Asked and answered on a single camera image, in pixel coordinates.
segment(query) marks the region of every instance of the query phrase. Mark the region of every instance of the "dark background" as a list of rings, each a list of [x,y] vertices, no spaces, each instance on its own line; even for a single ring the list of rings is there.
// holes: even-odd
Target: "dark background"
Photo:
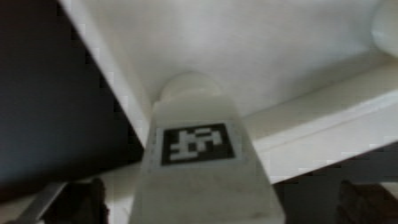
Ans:
[[[55,0],[0,1],[0,199],[140,159],[142,147]],[[398,145],[276,185],[288,223],[334,223],[338,187],[398,181]]]

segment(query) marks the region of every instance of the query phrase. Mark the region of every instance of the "black surface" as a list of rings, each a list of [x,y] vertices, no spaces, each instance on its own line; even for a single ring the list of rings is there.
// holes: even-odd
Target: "black surface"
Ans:
[[[398,143],[276,185],[286,224],[336,224],[343,180],[357,184],[398,182]]]
[[[140,156],[57,1],[0,1],[0,201]]]
[[[109,224],[105,185],[100,179],[87,184],[68,184],[43,220],[46,224]]]
[[[380,184],[354,184],[339,187],[339,211],[355,224],[398,223],[398,200]]]

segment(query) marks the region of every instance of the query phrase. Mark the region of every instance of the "black and white square pattern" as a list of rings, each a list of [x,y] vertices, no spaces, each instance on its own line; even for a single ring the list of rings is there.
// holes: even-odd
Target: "black and white square pattern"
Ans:
[[[235,157],[224,123],[164,130],[160,166]]]

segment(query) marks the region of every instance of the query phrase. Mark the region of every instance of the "white surface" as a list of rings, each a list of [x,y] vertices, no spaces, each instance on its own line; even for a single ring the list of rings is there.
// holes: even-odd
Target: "white surface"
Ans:
[[[398,103],[396,66],[387,74],[368,72],[387,58],[371,40],[379,0],[61,2],[142,142],[164,84],[197,71],[233,97],[258,152],[272,154],[274,165],[263,157],[272,182],[347,159],[347,151],[375,148],[373,139],[391,133],[361,118]],[[332,130],[355,124],[368,126],[361,132],[370,137],[352,149],[355,133]],[[318,139],[323,135],[338,143]],[[302,141],[318,142],[306,151]],[[299,152],[308,156],[292,157]],[[327,164],[313,162],[318,157]]]
[[[398,57],[398,0],[384,0],[375,14],[371,33],[377,46]]]
[[[174,75],[212,75],[249,115],[382,60],[370,34],[379,0],[61,2],[142,142]]]

